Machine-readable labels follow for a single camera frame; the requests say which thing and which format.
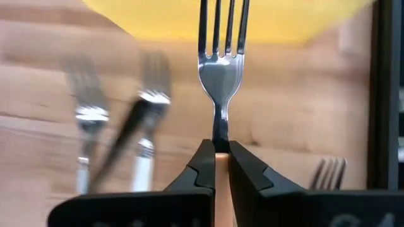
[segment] wooden surface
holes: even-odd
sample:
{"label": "wooden surface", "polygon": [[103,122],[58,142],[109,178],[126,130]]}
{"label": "wooden surface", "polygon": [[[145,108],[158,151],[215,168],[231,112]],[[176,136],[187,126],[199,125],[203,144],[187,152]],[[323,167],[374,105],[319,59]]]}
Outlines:
{"label": "wooden surface", "polygon": [[[0,12],[0,226],[45,226],[50,209],[74,195],[81,136],[59,68],[64,56],[86,54],[97,65],[111,116],[101,154],[137,95],[139,51],[170,56],[173,101],[157,135],[155,190],[211,137],[213,109],[198,80],[195,43],[134,40],[78,0],[0,0]],[[344,157],[343,187],[363,189],[370,12],[306,47],[248,43],[230,138],[304,187],[321,158]],[[135,142],[103,191],[128,190]]]}

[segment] fork tine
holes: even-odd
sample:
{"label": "fork tine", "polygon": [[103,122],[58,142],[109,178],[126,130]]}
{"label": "fork tine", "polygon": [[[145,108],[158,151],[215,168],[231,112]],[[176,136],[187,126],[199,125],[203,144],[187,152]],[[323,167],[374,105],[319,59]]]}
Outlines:
{"label": "fork tine", "polygon": [[198,54],[206,54],[206,29],[208,21],[208,0],[201,0],[199,12]]}
{"label": "fork tine", "polygon": [[74,93],[78,103],[86,104],[86,99],[83,97],[85,89],[83,88],[81,75],[77,73],[76,64],[73,58],[67,57],[63,61],[64,72],[69,81],[70,88]]}
{"label": "fork tine", "polygon": [[332,166],[332,170],[331,170],[331,174],[330,174],[330,179],[328,180],[327,190],[333,189],[334,176],[336,175],[336,169],[337,169],[338,165],[339,165],[339,161],[335,160],[333,162],[333,166]]}
{"label": "fork tine", "polygon": [[338,176],[337,176],[336,182],[335,182],[335,189],[336,190],[339,190],[341,188],[343,175],[345,173],[346,167],[347,167],[347,161],[345,159],[342,159],[342,164],[341,164],[341,167],[340,167],[340,171],[338,172]]}
{"label": "fork tine", "polygon": [[225,54],[229,54],[232,51],[233,18],[234,18],[234,0],[230,0],[229,18],[227,20]]}
{"label": "fork tine", "polygon": [[244,0],[242,3],[242,14],[240,22],[239,43],[237,44],[237,53],[244,54],[246,48],[248,9],[250,0]]}
{"label": "fork tine", "polygon": [[150,90],[152,87],[152,69],[150,69],[150,54],[147,52],[144,52],[142,54],[142,75],[141,75],[141,80],[142,80],[142,90]]}
{"label": "fork tine", "polygon": [[170,75],[170,63],[167,56],[163,52],[158,53],[159,69],[160,69],[160,91],[167,96],[170,96],[171,91],[171,75]]}
{"label": "fork tine", "polygon": [[97,76],[94,63],[89,58],[81,56],[77,64],[80,67],[78,71],[81,73],[84,86],[86,86],[86,98],[91,101],[91,105],[106,108],[101,82]]}
{"label": "fork tine", "polygon": [[333,165],[334,165],[334,161],[330,160],[328,162],[327,167],[326,167],[326,171],[324,173],[323,179],[320,182],[320,187],[319,187],[320,190],[325,189],[325,184],[326,184],[326,182],[328,180],[328,175],[330,174],[330,171],[331,171],[331,168],[333,167]]}
{"label": "fork tine", "polygon": [[213,53],[214,54],[219,52],[220,8],[221,8],[221,0],[216,0],[215,27],[213,29]]}
{"label": "fork tine", "polygon": [[318,180],[320,178],[321,172],[323,171],[325,163],[326,163],[325,160],[320,161],[320,163],[317,167],[316,173],[314,174],[313,180],[310,184],[310,187],[309,187],[310,189],[312,189],[312,190],[316,189],[316,185],[318,184]]}

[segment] yellow bowl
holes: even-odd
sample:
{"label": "yellow bowl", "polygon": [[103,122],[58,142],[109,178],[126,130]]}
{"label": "yellow bowl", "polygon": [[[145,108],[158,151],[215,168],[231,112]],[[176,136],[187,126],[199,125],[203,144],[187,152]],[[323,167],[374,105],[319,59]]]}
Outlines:
{"label": "yellow bowl", "polygon": [[[352,16],[372,0],[250,0],[248,41],[299,45],[330,25]],[[132,36],[147,40],[198,39],[200,0],[84,0]],[[235,12],[241,11],[236,0]],[[227,21],[229,0],[222,0]],[[215,1],[208,1],[213,27]],[[234,21],[240,20],[235,14]],[[221,27],[221,37],[225,35]]]}

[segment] fork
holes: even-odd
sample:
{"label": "fork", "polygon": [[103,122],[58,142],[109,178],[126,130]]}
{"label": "fork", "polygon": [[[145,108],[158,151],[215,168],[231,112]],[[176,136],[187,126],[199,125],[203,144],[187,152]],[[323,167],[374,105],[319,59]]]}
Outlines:
{"label": "fork", "polygon": [[166,56],[162,52],[153,52],[146,54],[143,60],[143,89],[140,96],[147,98],[151,106],[143,123],[145,132],[138,141],[131,186],[133,192],[152,188],[155,155],[153,135],[170,105],[170,69]]}
{"label": "fork", "polygon": [[309,188],[311,190],[339,190],[346,167],[345,159],[321,160]]}
{"label": "fork", "polygon": [[76,97],[75,117],[84,134],[84,145],[78,157],[76,190],[88,192],[90,160],[97,144],[97,136],[108,122],[109,114],[104,93],[93,63],[86,57],[69,57],[64,62],[64,71]]}
{"label": "fork", "polygon": [[244,53],[246,46],[249,0],[243,0],[242,15],[237,41],[237,53],[232,55],[232,27],[234,1],[230,0],[229,17],[225,40],[225,53],[219,54],[220,7],[216,1],[215,25],[213,30],[213,52],[206,52],[206,26],[208,0],[201,0],[198,37],[198,70],[203,89],[214,104],[213,139],[216,152],[228,153],[229,146],[229,103],[242,81]]}

